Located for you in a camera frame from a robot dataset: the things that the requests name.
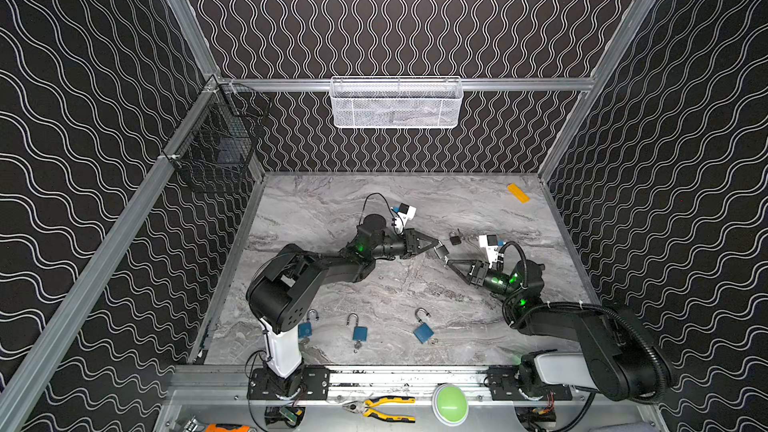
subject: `wavy line wallpaper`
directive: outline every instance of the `wavy line wallpaper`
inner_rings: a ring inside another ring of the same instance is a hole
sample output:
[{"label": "wavy line wallpaper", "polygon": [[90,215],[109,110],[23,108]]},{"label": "wavy line wallpaper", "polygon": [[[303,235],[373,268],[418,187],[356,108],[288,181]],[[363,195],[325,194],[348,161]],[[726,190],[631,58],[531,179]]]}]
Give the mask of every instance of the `wavy line wallpaper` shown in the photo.
[{"label": "wavy line wallpaper", "polygon": [[171,179],[24,431],[152,430],[249,196],[194,194]]},{"label": "wavy line wallpaper", "polygon": [[602,300],[658,333],[673,432],[768,430],[768,0],[658,0],[552,178]]},{"label": "wavy line wallpaper", "polygon": [[453,129],[352,130],[327,93],[280,93],[256,154],[272,172],[536,172],[577,96],[466,92]]},{"label": "wavy line wallpaper", "polygon": [[190,0],[222,75],[584,77],[632,0]]},{"label": "wavy line wallpaper", "polygon": [[0,0],[0,390],[203,79],[165,0]]}]

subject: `green button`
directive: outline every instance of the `green button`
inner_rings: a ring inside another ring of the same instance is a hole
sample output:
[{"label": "green button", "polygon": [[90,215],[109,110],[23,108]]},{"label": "green button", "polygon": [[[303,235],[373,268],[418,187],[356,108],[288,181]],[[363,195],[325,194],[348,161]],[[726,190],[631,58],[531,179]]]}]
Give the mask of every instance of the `green button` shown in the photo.
[{"label": "green button", "polygon": [[459,422],[467,415],[467,398],[461,389],[455,386],[446,387],[438,393],[437,409],[448,422]]}]

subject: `gray marble surface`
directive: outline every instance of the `gray marble surface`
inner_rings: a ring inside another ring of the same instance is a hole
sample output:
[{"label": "gray marble surface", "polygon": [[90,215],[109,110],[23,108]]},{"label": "gray marble surface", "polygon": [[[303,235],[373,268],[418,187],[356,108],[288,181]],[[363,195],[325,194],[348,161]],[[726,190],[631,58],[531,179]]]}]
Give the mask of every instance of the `gray marble surface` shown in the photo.
[{"label": "gray marble surface", "polygon": [[[355,235],[365,196],[380,192],[390,206],[416,207],[408,227],[440,238],[451,258],[484,258],[477,236],[497,233],[519,242],[527,256],[546,264],[544,300],[587,301],[557,224],[533,176],[270,176],[251,228],[249,244],[214,330],[207,364],[243,364],[264,347],[261,329],[244,300],[254,273],[283,245],[335,252]],[[525,204],[507,185],[531,198]],[[380,197],[366,213],[388,216]],[[461,229],[464,241],[451,246],[448,233]],[[413,335],[414,311],[427,309],[436,344]],[[434,252],[405,261],[379,261],[357,284],[327,284],[312,302],[320,313],[312,337],[302,345],[311,364],[515,364],[520,355],[545,348],[577,350],[574,342],[528,337],[502,320],[500,302],[464,283]],[[368,341],[353,353],[350,312],[368,327]]]}]

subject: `padlock shackle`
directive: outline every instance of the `padlock shackle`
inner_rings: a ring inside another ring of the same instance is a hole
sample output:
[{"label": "padlock shackle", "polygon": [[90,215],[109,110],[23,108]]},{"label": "padlock shackle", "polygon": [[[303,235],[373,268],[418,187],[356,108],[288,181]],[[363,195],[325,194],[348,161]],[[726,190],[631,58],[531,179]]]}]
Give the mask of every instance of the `padlock shackle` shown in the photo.
[{"label": "padlock shackle", "polygon": [[421,319],[418,317],[418,312],[419,312],[419,311],[424,311],[424,314],[425,314],[427,317],[431,317],[431,315],[429,314],[429,312],[427,312],[427,309],[425,309],[424,307],[419,307],[419,308],[416,310],[416,320],[417,320],[417,321],[418,321],[420,324],[423,324],[423,323],[424,323],[424,321],[423,321],[423,320],[421,320]]}]

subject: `yellow-handled pliers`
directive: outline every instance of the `yellow-handled pliers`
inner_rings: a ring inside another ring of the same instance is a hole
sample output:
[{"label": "yellow-handled pliers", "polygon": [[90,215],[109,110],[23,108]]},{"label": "yellow-handled pliers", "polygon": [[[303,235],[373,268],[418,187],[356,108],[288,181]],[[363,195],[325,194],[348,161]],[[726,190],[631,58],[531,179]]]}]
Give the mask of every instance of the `yellow-handled pliers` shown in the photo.
[{"label": "yellow-handled pliers", "polygon": [[414,424],[416,418],[408,417],[405,415],[387,415],[382,414],[378,410],[374,409],[383,404],[415,404],[416,398],[413,397],[396,397],[388,395],[380,397],[378,399],[368,399],[364,402],[349,402],[344,404],[344,409],[355,414],[362,414],[363,417],[374,417],[385,422],[405,422],[407,424]]}]

